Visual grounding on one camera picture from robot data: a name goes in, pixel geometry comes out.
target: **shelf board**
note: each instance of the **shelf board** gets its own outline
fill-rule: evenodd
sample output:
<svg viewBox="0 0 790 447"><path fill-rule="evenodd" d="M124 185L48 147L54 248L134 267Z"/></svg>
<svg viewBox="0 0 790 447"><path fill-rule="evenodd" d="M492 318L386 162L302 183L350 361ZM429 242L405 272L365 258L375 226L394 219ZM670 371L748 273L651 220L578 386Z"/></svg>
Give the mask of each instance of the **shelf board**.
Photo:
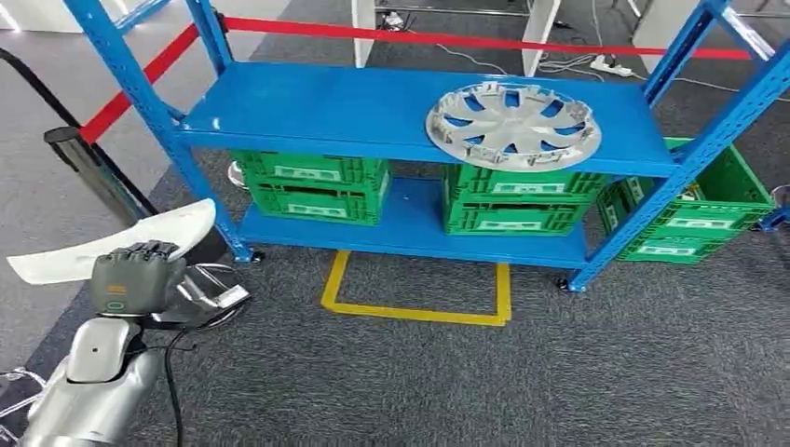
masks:
<svg viewBox="0 0 790 447"><path fill-rule="evenodd" d="M501 74L235 62L180 132L191 146L457 163L430 142L425 118L450 90L496 80L586 102L603 142L575 171L669 176L670 158L638 83Z"/></svg>
<svg viewBox="0 0 790 447"><path fill-rule="evenodd" d="M247 242L581 268L587 246L581 225L563 237L447 236L436 180L392 182L377 226L267 217L250 206L239 235Z"/></svg>

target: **floor marking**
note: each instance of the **floor marking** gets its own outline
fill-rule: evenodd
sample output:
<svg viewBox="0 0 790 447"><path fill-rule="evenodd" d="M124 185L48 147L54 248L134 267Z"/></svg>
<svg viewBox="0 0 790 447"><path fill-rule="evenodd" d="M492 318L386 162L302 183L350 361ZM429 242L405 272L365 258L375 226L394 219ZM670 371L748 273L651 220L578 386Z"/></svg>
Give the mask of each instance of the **floor marking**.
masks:
<svg viewBox="0 0 790 447"><path fill-rule="evenodd" d="M339 314L364 315L368 317L412 319L417 321L435 321L441 323L474 324L482 326L504 326L511 319L511 270L504 263L497 264L497 313L463 314L457 312L439 312L435 310L404 309L379 305L355 305L338 303L337 294L343 275L346 273L350 251L338 251L334 256L332 270L326 279L326 286L321 295L321 305Z"/></svg>

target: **desk leg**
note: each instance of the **desk leg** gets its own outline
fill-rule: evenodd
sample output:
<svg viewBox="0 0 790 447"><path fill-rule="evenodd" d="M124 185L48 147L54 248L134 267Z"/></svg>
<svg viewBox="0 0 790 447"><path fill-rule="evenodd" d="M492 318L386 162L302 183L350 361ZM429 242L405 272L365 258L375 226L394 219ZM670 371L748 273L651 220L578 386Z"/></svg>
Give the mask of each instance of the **desk leg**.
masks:
<svg viewBox="0 0 790 447"><path fill-rule="evenodd" d="M524 28L524 37L521 39L523 42L545 44L549 40L549 33L552 31L554 19L557 17L560 2L561 0L535 0L532 5L532 13L526 23L526 28ZM542 55L543 51L539 49L522 50L524 76L535 75Z"/></svg>
<svg viewBox="0 0 790 447"><path fill-rule="evenodd" d="M375 0L351 0L351 24L354 28L375 29ZM354 64L364 68L374 41L354 39Z"/></svg>

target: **red belt barrier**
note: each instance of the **red belt barrier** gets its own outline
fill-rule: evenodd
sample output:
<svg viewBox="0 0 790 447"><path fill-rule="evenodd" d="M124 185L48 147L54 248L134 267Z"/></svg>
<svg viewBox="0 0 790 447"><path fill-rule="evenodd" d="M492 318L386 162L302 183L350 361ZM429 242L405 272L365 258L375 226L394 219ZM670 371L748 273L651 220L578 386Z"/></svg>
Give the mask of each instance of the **red belt barrier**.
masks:
<svg viewBox="0 0 790 447"><path fill-rule="evenodd" d="M168 69L173 65L179 57L195 42L198 38L198 28L195 24L191 24L184 29L178 37L173 39L161 53L159 53L152 61L145 67L145 77L151 83L156 82ZM88 143L96 142L99 137L112 126L124 112L126 112L131 103L123 91L119 91L112 100L102 107L98 114L90 119L90 121L79 130L82 138Z"/></svg>
<svg viewBox="0 0 790 447"><path fill-rule="evenodd" d="M393 33L385 30L369 30L350 26L326 25L320 23L300 23L297 21L243 19L226 17L225 26L229 30L257 31L262 33L299 34L314 37L356 37L404 44L443 44L462 47L484 47L500 49L542 49L545 51L564 51L569 53L619 54L619 55L662 55L664 48L638 48L620 46L539 44L519 40L496 39L492 37L472 37L444 33ZM739 49L700 48L693 54L695 58L749 60L749 53Z"/></svg>
<svg viewBox="0 0 790 447"><path fill-rule="evenodd" d="M495 39L492 37L472 37L466 35L443 33L393 33L384 30L368 30L349 26L326 25L320 23L299 23L296 21L275 21L259 19L243 19L225 17L225 26L229 30L257 31L263 33L299 34L313 37L360 38L404 44L443 44L462 47L483 47L500 49L542 49L544 51L563 51L570 53L619 54L619 55L662 55L663 48L638 48L618 46L561 45L539 44L518 40ZM198 38L198 29L191 24L178 37L162 50L143 70L151 83L156 82L173 63ZM749 53L738 49L701 48L694 52L693 57L702 59L723 59L744 61L751 59ZM86 142L93 143L104 134L126 112L131 104L123 91L118 92L112 100L102 107L90 121L80 130Z"/></svg>

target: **crate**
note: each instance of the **crate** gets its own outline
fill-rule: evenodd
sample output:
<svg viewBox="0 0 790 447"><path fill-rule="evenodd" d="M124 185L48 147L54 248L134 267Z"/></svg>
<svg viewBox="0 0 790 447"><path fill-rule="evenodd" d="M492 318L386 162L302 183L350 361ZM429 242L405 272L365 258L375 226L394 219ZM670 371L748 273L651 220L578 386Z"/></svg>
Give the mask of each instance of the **crate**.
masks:
<svg viewBox="0 0 790 447"><path fill-rule="evenodd" d="M451 197L476 203L590 203L608 182L606 174L507 172L469 164L443 166Z"/></svg>
<svg viewBox="0 0 790 447"><path fill-rule="evenodd" d="M621 261L696 264L720 249L726 240L688 237L638 237L620 252Z"/></svg>
<svg viewBox="0 0 790 447"><path fill-rule="evenodd" d="M622 190L616 183L606 186L598 195L595 204L607 234L617 228L629 213Z"/></svg>
<svg viewBox="0 0 790 447"><path fill-rule="evenodd" d="M319 189L375 189L388 172L387 160L347 156L306 156L274 152L231 151L244 182L276 183Z"/></svg>
<svg viewBox="0 0 790 447"><path fill-rule="evenodd" d="M617 228L629 214L623 191L616 184L604 188L598 197L597 206L607 234ZM696 264L726 243L726 239L655 237L642 233L618 254L617 259L632 262Z"/></svg>
<svg viewBox="0 0 790 447"><path fill-rule="evenodd" d="M679 144L688 139L673 139ZM696 179L703 200L676 198L643 232L653 237L731 239L773 210L773 201L734 146L725 149ZM628 210L649 194L653 179L618 183Z"/></svg>
<svg viewBox="0 0 790 447"><path fill-rule="evenodd" d="M561 236L587 204L474 203L453 200L444 182L444 231L450 235Z"/></svg>
<svg viewBox="0 0 790 447"><path fill-rule="evenodd" d="M376 225L389 187L385 174L376 191L340 191L288 184L250 185L263 214L343 224Z"/></svg>

